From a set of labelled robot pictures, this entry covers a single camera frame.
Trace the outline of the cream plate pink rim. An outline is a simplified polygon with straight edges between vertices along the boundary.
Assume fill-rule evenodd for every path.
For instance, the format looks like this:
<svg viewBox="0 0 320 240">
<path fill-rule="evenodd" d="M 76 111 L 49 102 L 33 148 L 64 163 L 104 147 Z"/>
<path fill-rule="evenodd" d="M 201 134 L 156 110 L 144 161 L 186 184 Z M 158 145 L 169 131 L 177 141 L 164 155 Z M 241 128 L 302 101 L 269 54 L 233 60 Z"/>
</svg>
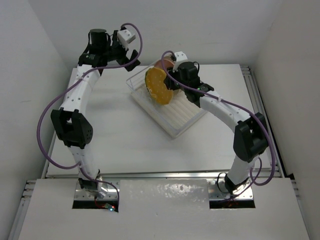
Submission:
<svg viewBox="0 0 320 240">
<path fill-rule="evenodd" d="M 166 69 L 167 70 L 168 68 L 173 68 L 174 63 L 170 59 L 165 58 L 163 60 L 163 64 L 162 64 L 162 60 L 160 59 L 154 64 L 154 67 L 158 68 L 158 69 Z"/>
</svg>

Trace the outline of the orange dotted plate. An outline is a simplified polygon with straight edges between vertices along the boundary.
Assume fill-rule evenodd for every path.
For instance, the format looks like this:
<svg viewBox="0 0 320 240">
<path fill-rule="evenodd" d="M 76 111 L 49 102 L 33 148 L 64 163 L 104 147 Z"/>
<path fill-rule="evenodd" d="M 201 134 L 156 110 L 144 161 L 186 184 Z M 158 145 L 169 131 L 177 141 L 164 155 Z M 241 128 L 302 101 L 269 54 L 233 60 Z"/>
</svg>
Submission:
<svg viewBox="0 0 320 240">
<path fill-rule="evenodd" d="M 168 105 L 173 99 L 173 90 L 167 89 L 165 79 L 167 74 L 163 69 L 149 68 L 145 75 L 145 85 L 151 97 L 160 105 Z"/>
</svg>

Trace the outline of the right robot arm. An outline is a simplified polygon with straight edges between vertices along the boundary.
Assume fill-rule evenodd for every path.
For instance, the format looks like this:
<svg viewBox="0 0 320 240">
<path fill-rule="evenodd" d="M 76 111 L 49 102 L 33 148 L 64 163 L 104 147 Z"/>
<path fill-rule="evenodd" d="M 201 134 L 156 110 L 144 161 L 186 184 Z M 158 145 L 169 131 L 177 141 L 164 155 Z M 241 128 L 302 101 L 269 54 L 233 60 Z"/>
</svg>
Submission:
<svg viewBox="0 0 320 240">
<path fill-rule="evenodd" d="M 193 62 L 165 67 L 164 71 L 167 89 L 182 90 L 189 102 L 213 114 L 233 132 L 235 157 L 223 183 L 223 193 L 233 194 L 246 183 L 254 162 L 269 146 L 264 134 L 265 117 L 259 112 L 250 115 L 242 106 L 227 103 L 212 86 L 201 81 L 200 69 Z"/>
</svg>

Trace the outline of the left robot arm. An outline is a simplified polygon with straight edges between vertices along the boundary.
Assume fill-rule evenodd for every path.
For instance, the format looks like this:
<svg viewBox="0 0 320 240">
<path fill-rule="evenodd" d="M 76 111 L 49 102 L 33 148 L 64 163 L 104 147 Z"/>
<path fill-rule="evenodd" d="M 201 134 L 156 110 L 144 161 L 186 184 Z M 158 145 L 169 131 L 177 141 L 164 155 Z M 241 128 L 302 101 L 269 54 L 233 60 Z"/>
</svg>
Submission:
<svg viewBox="0 0 320 240">
<path fill-rule="evenodd" d="M 131 72 L 140 65 L 139 51 L 127 56 L 129 44 L 136 36 L 125 26 L 109 35 L 104 29 L 92 29 L 88 44 L 77 64 L 75 87 L 67 94 L 59 109 L 51 111 L 50 118 L 59 140 L 68 147 L 79 171 L 78 182 L 92 195 L 102 193 L 100 170 L 95 165 L 90 142 L 94 132 L 86 118 L 86 109 L 93 88 L 110 62 Z"/>
</svg>

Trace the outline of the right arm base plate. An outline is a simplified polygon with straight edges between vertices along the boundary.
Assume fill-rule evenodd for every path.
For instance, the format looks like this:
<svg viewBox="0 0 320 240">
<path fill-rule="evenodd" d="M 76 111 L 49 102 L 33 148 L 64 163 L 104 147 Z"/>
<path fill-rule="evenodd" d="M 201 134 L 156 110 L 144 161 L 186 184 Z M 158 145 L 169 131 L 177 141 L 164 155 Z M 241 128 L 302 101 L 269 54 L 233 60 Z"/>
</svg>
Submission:
<svg viewBox="0 0 320 240">
<path fill-rule="evenodd" d="M 254 194 L 251 187 L 251 181 L 247 181 L 238 186 L 232 193 L 229 193 L 225 187 L 225 172 L 220 172 L 217 177 L 207 180 L 208 198 L 210 201 L 224 201 L 224 200 L 235 200 L 235 201 L 253 201 Z"/>
</svg>

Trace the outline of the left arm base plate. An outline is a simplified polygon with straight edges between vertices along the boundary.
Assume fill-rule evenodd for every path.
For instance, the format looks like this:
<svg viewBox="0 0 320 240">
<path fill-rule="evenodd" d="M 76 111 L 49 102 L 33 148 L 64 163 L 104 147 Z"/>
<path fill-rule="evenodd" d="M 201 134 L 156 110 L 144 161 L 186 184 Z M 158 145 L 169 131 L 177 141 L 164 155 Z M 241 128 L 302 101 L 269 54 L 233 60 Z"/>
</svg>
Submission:
<svg viewBox="0 0 320 240">
<path fill-rule="evenodd" d="M 97 190 L 87 190 L 81 188 L 79 182 L 76 184 L 73 198 L 75 201 L 93 201 L 94 198 L 100 201 L 117 201 L 119 199 L 116 189 L 110 184 L 99 183 Z"/>
</svg>

